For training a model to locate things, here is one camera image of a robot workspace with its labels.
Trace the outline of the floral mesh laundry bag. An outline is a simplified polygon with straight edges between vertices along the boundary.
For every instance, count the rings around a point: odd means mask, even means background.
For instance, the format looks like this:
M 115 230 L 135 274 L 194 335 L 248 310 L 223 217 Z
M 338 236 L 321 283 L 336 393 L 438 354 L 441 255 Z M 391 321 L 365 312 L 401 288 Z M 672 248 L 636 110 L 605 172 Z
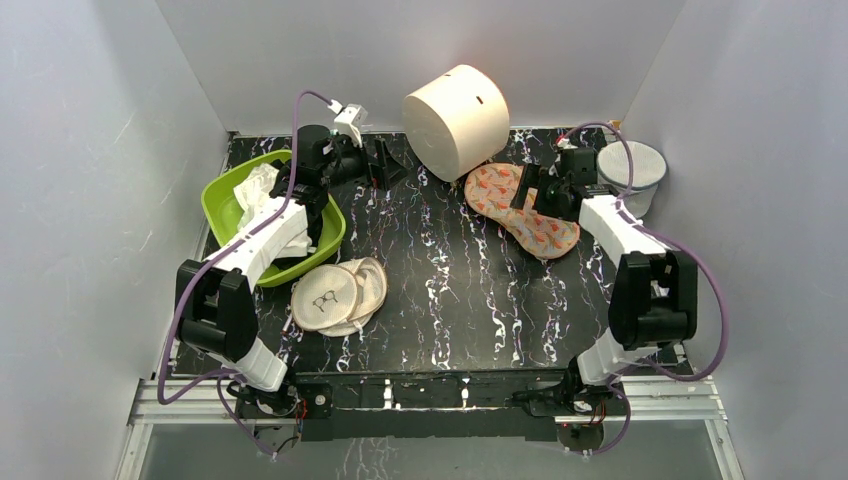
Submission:
M 529 190 L 523 207 L 510 206 L 523 168 L 489 163 L 466 177 L 464 195 L 471 209 L 502 226 L 529 254 L 542 260 L 560 258 L 577 246 L 577 223 L 539 214 L 533 207 L 536 191 Z

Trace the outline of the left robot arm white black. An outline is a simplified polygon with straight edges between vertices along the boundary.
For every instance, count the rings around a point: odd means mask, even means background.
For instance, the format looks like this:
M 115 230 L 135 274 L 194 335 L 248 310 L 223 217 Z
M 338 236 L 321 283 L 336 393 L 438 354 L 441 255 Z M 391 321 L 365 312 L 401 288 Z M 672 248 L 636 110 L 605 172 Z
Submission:
M 286 416 L 299 391 L 286 381 L 285 361 L 258 336 L 255 287 L 285 248 L 317 244 L 331 188 L 356 183 L 387 191 L 407 170 L 383 140 L 366 145 L 321 125 L 298 128 L 288 158 L 271 166 L 270 200 L 215 253 L 179 267 L 166 344 L 180 341 L 212 356 L 222 365 L 216 378 L 237 381 L 271 414 Z

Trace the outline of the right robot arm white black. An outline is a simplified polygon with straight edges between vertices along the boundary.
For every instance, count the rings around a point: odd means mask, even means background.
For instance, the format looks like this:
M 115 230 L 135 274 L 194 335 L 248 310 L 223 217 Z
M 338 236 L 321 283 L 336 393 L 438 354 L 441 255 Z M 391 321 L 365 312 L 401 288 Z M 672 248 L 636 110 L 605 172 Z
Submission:
M 525 166 L 512 208 L 524 205 L 529 190 L 536 192 L 539 214 L 575 221 L 590 233 L 615 264 L 616 277 L 600 338 L 570 361 L 559 383 L 517 391 L 511 401 L 535 416 L 544 408 L 587 414 L 611 397 L 609 386 L 626 368 L 694 336 L 697 264 L 642 232 L 615 190 L 599 183 L 588 148 L 564 149 L 550 166 Z

